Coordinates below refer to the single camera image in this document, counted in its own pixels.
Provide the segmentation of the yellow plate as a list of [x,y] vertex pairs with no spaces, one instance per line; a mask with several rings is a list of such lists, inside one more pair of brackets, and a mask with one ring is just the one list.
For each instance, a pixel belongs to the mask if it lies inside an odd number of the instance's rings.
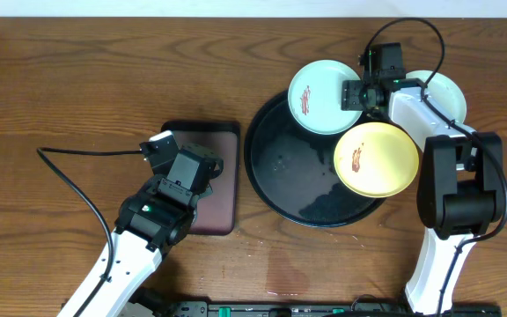
[[414,180],[420,159],[412,139],[383,122],[367,122],[348,130],[334,148],[334,169],[353,192],[385,198]]

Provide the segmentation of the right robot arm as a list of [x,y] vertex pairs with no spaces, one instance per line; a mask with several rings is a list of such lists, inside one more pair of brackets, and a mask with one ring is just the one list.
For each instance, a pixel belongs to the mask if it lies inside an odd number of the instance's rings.
[[471,249],[507,221],[501,138],[457,120],[419,78],[345,80],[341,108],[378,111],[388,119],[386,128],[403,130],[422,151],[416,204],[425,233],[404,294],[413,313],[450,311]]

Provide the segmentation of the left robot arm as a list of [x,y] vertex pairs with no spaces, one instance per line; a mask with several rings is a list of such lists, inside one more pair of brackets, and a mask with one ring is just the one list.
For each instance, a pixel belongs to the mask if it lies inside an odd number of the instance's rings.
[[209,182],[224,161],[197,144],[162,145],[147,153],[161,158],[136,194],[119,210],[105,247],[90,273],[65,303],[61,316],[118,316],[170,249],[189,233],[198,200],[212,193]]

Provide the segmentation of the light blue plate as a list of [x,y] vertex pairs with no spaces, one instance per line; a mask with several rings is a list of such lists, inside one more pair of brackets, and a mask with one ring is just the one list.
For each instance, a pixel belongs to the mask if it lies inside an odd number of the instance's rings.
[[467,102],[460,88],[447,76],[436,73],[425,89],[429,100],[434,99],[457,122],[463,123],[467,115]]
[[297,72],[288,90],[288,104],[297,123],[319,135],[335,135],[351,128],[361,111],[343,111],[342,84],[360,77],[335,60],[308,63]]

